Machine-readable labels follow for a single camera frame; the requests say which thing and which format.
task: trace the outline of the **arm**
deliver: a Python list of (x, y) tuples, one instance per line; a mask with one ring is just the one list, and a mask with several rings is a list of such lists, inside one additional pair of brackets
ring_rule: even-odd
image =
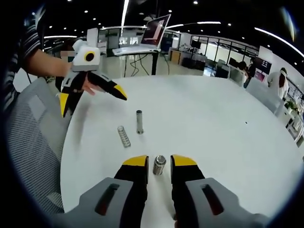
[(28, 73), (37, 76), (64, 77), (69, 72), (71, 64), (44, 53), (39, 47), (39, 36), (36, 31), (35, 19), (32, 17), (27, 21), (27, 26), (21, 39), (19, 60), (22, 68)]
[(30, 74), (37, 76), (65, 77), (71, 66), (72, 63), (50, 56), (37, 49), (32, 55), (25, 59), (24, 68)]
[(270, 87), (272, 80), (274, 78), (275, 73), (271, 73), (270, 75), (268, 75), (267, 77), (267, 82), (268, 82), (268, 87)]

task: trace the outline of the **computer monitor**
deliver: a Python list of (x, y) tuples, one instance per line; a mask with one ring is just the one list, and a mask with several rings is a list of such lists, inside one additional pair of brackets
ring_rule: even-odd
[(236, 68), (238, 67), (238, 62), (234, 58), (230, 58), (228, 64)]
[(255, 57), (255, 65), (257, 69), (269, 75), (271, 63), (267, 62), (266, 60), (260, 57)]
[(201, 45), (201, 43), (199, 41), (196, 41), (196, 40), (191, 41), (191, 47), (200, 48), (200, 45)]
[(263, 75), (261, 72), (256, 71), (255, 78), (263, 82), (265, 79), (265, 75)]
[(159, 48), (171, 14), (150, 20), (142, 36), (141, 44), (155, 45)]

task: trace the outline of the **glass wall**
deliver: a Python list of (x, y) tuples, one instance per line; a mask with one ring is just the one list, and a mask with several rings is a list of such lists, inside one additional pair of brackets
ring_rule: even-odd
[(229, 52), (230, 52), (231, 41), (226, 41), (223, 39), (219, 40), (218, 52), (215, 61), (218, 62), (220, 59), (225, 63), (228, 62)]
[(212, 61), (215, 60), (215, 56), (218, 51), (218, 42), (217, 38), (209, 38), (206, 50), (206, 57)]
[(208, 38), (207, 37), (200, 37), (199, 42), (201, 43), (201, 45), (200, 45), (200, 49), (199, 49), (198, 53), (201, 53), (201, 54), (205, 55), (206, 50), (207, 50)]
[(258, 55), (258, 48), (232, 42), (224, 38), (192, 36), (191, 40), (201, 42), (198, 53), (206, 55), (209, 60), (215, 62), (221, 59), (228, 64), (229, 60), (233, 58), (237, 62), (245, 61), (248, 66), (250, 64), (250, 58)]

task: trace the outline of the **metal spring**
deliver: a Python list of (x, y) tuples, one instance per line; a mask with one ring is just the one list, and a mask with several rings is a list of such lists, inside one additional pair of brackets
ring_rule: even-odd
[(117, 128), (117, 130), (118, 130), (120, 139), (122, 140), (124, 148), (130, 147), (131, 146), (131, 142), (129, 140), (129, 137), (128, 137), (127, 133), (125, 132), (124, 127), (123, 126), (119, 126)]
[(161, 175), (162, 170), (165, 167), (166, 164), (166, 159), (164, 156), (159, 155), (155, 158), (154, 160), (154, 165), (153, 165), (153, 174), (154, 175)]

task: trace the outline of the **white desk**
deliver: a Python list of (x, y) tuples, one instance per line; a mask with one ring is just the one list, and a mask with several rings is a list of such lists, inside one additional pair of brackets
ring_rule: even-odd
[[(70, 211), (85, 191), (113, 177), (123, 161), (150, 157), (148, 199), (142, 227), (173, 227), (170, 155), (193, 158), (251, 213), (274, 215), (293, 192), (303, 160), (279, 120), (243, 88), (204, 76), (144, 76), (117, 79), (128, 100), (84, 93), (72, 117), (61, 162), (61, 194)], [(136, 110), (144, 134), (136, 133)], [(117, 127), (131, 140), (125, 149)], [(168, 163), (152, 174), (156, 155)]]

